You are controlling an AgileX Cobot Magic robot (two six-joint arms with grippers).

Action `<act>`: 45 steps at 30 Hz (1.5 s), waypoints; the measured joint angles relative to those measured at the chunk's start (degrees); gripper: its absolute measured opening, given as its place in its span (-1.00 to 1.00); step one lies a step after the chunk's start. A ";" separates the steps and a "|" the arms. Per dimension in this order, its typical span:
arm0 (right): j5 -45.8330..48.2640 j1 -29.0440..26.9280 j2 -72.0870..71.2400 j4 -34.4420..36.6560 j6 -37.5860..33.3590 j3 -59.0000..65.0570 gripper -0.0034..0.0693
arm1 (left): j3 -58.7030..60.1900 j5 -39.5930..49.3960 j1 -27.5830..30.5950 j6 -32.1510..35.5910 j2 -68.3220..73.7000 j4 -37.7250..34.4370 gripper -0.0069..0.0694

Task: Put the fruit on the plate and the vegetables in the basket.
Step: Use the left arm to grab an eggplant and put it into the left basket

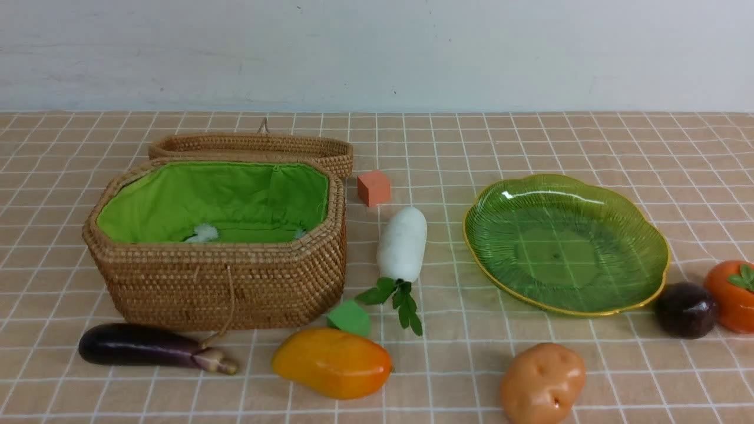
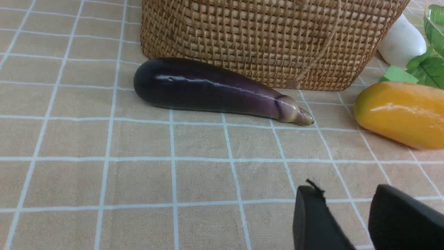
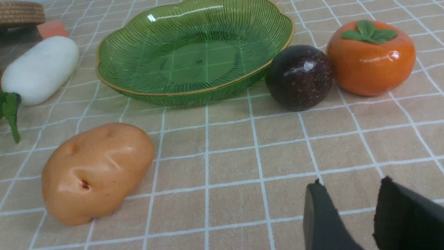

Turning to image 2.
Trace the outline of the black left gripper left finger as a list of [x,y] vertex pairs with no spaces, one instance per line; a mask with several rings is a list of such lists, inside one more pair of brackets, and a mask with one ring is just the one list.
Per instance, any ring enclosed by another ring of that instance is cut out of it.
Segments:
[[295,250],[355,250],[326,204],[325,191],[307,179],[297,188],[293,216]]

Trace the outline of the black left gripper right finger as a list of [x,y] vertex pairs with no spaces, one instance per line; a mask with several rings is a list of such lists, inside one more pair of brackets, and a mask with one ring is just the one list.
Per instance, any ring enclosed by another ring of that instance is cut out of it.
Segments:
[[442,250],[444,216],[388,184],[371,201],[368,231],[376,250]]

